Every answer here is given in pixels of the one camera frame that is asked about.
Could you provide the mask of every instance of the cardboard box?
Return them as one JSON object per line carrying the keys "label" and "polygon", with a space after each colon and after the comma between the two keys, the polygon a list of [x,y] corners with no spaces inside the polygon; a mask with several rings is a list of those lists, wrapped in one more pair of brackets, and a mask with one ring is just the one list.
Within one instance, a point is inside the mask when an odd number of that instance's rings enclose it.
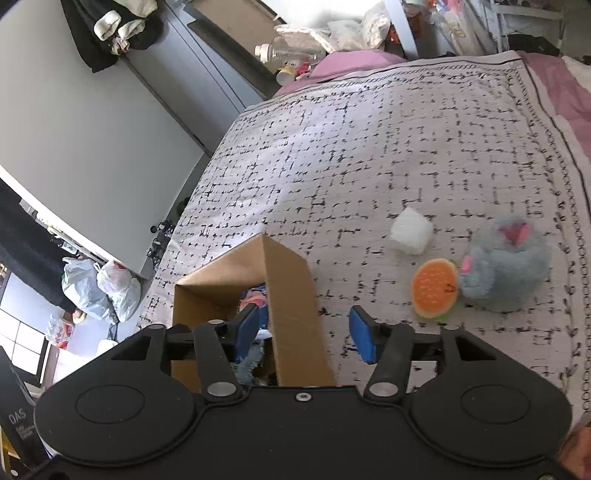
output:
{"label": "cardboard box", "polygon": [[[279,385],[331,386],[335,378],[306,261],[262,233],[182,278],[174,288],[173,324],[228,319],[245,290],[265,283],[272,355]],[[195,362],[173,362],[173,377],[199,391]]]}

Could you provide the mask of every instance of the gray plush toy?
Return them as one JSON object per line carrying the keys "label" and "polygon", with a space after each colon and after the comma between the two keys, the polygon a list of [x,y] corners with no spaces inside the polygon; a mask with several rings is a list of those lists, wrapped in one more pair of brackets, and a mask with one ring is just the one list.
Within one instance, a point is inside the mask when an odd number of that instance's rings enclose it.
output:
{"label": "gray plush toy", "polygon": [[507,312],[548,277],[550,250],[544,236],[518,215],[489,220],[472,237],[460,267],[460,287],[468,300]]}

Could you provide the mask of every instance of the orange watermelon toy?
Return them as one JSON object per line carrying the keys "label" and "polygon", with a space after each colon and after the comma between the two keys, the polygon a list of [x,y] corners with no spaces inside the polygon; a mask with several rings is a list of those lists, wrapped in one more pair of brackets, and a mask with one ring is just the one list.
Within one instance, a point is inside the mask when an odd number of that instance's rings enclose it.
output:
{"label": "orange watermelon toy", "polygon": [[434,258],[415,272],[412,284],[414,309],[432,319],[447,313],[457,299],[457,269],[445,258]]}

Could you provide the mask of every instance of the silver bolt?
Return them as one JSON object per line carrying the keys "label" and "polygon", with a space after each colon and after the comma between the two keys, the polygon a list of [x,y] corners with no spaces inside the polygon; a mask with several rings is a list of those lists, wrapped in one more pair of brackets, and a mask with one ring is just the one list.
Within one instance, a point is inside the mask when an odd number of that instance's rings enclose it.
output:
{"label": "silver bolt", "polygon": [[376,397],[392,397],[398,393],[398,387],[390,382],[377,382],[369,387],[369,392]]}
{"label": "silver bolt", "polygon": [[312,395],[310,395],[309,393],[306,392],[300,392],[295,394],[295,399],[297,401],[310,401],[312,400]]}
{"label": "silver bolt", "polygon": [[215,382],[208,386],[207,393],[214,397],[228,397],[236,391],[236,385],[230,382]]}

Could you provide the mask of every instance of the white foam block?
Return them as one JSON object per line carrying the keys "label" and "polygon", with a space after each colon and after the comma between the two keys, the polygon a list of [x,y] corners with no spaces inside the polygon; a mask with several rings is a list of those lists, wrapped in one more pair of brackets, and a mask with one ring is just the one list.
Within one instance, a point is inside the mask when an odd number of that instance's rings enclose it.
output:
{"label": "white foam block", "polygon": [[433,224],[423,215],[406,207],[390,230],[392,246],[410,255],[421,255],[433,236]]}

